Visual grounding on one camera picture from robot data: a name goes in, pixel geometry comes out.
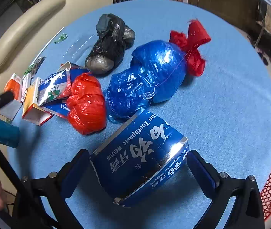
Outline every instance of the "screw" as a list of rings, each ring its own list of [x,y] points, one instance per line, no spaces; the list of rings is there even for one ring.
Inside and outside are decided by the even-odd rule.
[[[221,172],[221,173],[220,173],[220,176],[221,176],[223,179],[228,178],[228,174],[225,173],[225,172]]]
[[[26,182],[27,180],[28,180],[28,177],[26,177],[26,176],[22,177],[22,179],[21,179],[22,182]]]
[[[57,172],[53,171],[53,172],[49,173],[48,176],[50,178],[55,178],[57,176]]]
[[[255,177],[254,177],[254,176],[250,175],[250,176],[248,176],[248,177],[249,177],[249,179],[250,179],[251,181],[255,181]]]

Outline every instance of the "blue plastic bag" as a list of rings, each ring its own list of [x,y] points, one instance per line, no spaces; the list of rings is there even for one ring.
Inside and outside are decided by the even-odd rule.
[[[173,43],[154,40],[137,47],[132,56],[130,66],[143,66],[156,76],[153,102],[169,100],[185,77],[185,53]]]
[[[122,122],[137,110],[169,100],[186,74],[185,53],[163,40],[137,47],[130,68],[114,74],[105,91],[108,118]]]

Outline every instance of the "red ribbon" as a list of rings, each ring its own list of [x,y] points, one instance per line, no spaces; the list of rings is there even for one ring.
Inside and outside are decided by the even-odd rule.
[[[205,69],[205,60],[200,56],[198,47],[211,41],[207,31],[198,20],[191,20],[188,38],[184,33],[171,30],[169,42],[176,44],[186,53],[187,71],[193,76],[201,76]]]

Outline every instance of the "black plastic bag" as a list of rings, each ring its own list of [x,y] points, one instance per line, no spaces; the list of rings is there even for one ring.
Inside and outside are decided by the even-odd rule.
[[[104,74],[123,60],[133,45],[135,32],[114,14],[103,14],[96,25],[99,39],[86,59],[85,66],[94,74]]]

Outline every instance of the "table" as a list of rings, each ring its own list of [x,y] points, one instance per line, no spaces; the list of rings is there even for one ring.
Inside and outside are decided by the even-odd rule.
[[[132,48],[113,73],[128,68],[133,50],[151,40],[168,40],[170,30],[187,33],[188,21],[198,18],[212,38],[199,48],[207,59],[201,77],[186,79],[167,102],[149,110],[189,138],[190,149],[220,172],[234,178],[254,175],[262,189],[271,170],[271,80],[260,57],[230,24],[203,9],[167,0],[133,0],[93,11],[63,32],[68,38],[51,43],[41,56],[46,60],[37,76],[45,79],[64,62],[63,54],[83,33],[96,34],[103,13],[121,17],[136,33]],[[105,89],[111,75],[99,78]],[[59,171],[81,148],[92,153],[120,124],[108,122],[99,133],[80,135],[64,119],[54,116],[41,127],[23,121],[21,111],[17,149],[9,148],[9,160],[19,177],[46,177]],[[218,228],[231,211],[228,205]],[[90,166],[67,204],[84,228],[193,228],[210,200],[205,198],[187,166],[137,206],[127,209],[112,203],[99,186]],[[46,210],[52,214],[47,204]]]

